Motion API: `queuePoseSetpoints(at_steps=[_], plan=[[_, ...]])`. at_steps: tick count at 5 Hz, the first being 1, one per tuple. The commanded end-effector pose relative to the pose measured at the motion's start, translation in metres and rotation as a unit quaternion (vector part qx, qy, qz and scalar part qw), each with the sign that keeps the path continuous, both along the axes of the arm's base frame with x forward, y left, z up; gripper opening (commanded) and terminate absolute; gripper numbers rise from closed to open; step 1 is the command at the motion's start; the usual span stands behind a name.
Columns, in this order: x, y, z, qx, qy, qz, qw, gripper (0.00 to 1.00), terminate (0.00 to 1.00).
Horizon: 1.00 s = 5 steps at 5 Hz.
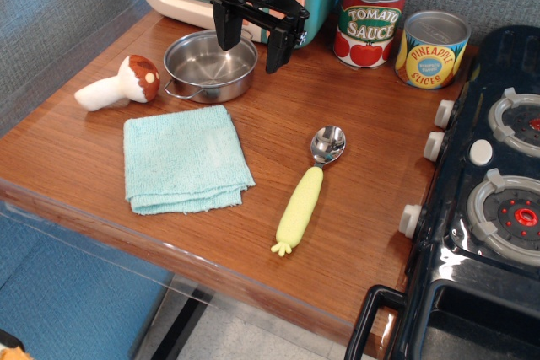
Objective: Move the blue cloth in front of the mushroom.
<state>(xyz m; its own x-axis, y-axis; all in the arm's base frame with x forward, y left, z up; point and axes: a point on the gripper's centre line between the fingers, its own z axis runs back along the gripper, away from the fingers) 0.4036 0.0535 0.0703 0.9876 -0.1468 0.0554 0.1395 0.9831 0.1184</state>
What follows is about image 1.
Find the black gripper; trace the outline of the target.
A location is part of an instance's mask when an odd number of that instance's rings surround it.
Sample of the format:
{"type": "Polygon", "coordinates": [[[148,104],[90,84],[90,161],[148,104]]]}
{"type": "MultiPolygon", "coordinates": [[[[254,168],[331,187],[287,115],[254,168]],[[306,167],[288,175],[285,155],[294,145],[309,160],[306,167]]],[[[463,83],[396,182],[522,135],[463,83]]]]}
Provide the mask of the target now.
{"type": "Polygon", "coordinates": [[[275,73],[289,63],[294,38],[305,37],[310,13],[297,0],[211,0],[219,46],[228,51],[240,42],[246,20],[271,32],[267,43],[266,72],[275,73]]]}

